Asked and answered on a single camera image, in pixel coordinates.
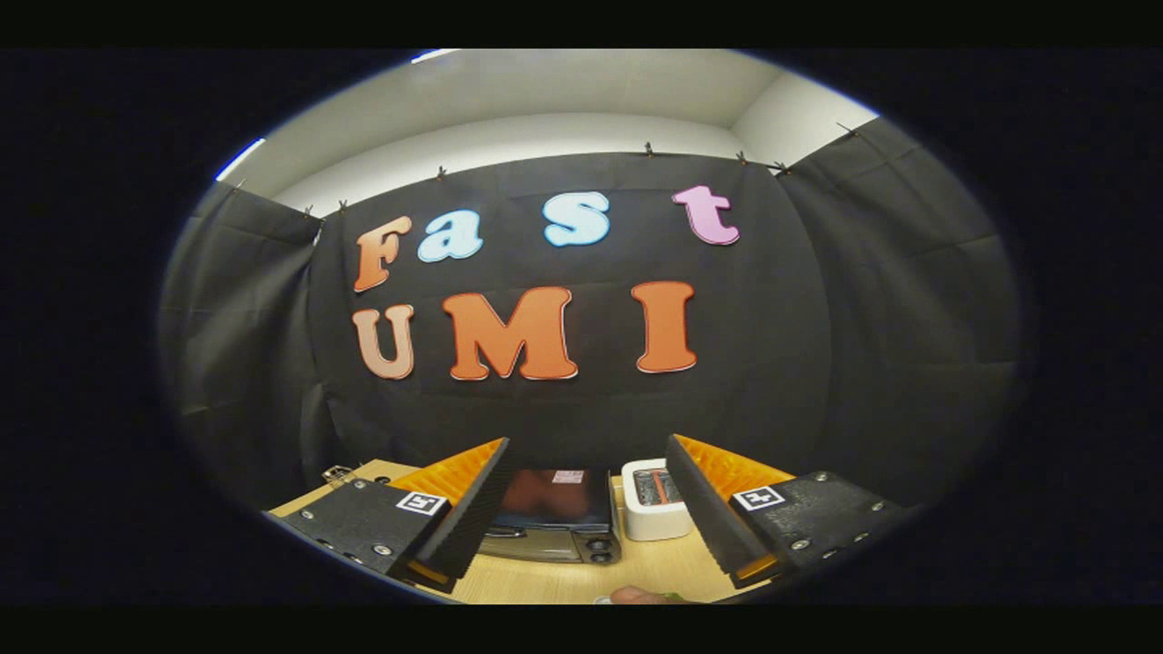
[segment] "light fixture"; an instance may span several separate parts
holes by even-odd
[[[254,143],[251,143],[250,147],[248,147],[245,150],[243,150],[241,155],[238,155],[237,157],[235,157],[234,161],[230,162],[229,165],[227,165],[226,168],[223,168],[222,172],[220,172],[219,176],[214,178],[214,180],[215,182],[222,182],[223,179],[226,179],[226,176],[230,175],[230,171],[233,171],[235,168],[237,168],[237,165],[242,163],[242,159],[247,158],[250,155],[250,152],[254,152],[255,150],[257,150],[258,147],[262,145],[265,142],[266,142],[266,138],[259,138],[258,141],[255,141]]]
[[[456,52],[459,48],[441,48],[440,50],[433,50],[431,52],[424,52],[419,57],[412,59],[413,64],[419,64],[424,59],[431,59],[434,57],[440,57],[441,55],[448,55],[449,52]]]

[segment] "blue letter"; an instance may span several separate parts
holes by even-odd
[[[545,240],[558,248],[597,243],[609,232],[609,219],[602,213],[606,211],[609,200],[597,191],[554,196],[541,209],[556,223],[545,228]]]
[[[428,223],[424,232],[431,234],[420,242],[416,256],[424,263],[433,263],[451,256],[468,258],[477,254],[485,242],[477,237],[480,215],[475,211],[458,209],[445,213]]]

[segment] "finger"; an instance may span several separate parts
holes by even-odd
[[[642,590],[638,587],[626,585],[609,593],[612,604],[678,604],[668,597]]]

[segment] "white wall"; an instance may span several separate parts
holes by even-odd
[[[783,72],[732,127],[748,161],[785,165],[875,119],[871,109],[792,72]]]
[[[542,114],[473,122],[369,150],[278,193],[274,201],[313,215],[392,189],[504,162],[584,152],[657,152],[734,158],[745,149],[732,131],[671,119],[622,114]]]

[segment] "letter m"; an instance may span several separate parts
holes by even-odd
[[[488,377],[479,353],[502,378],[513,374],[516,357],[525,348],[521,376],[526,379],[569,379],[578,372],[565,349],[565,305],[572,296],[565,289],[547,286],[529,289],[508,325],[493,311],[480,293],[462,293],[444,300],[444,311],[452,317],[456,339],[454,379],[479,382]]]

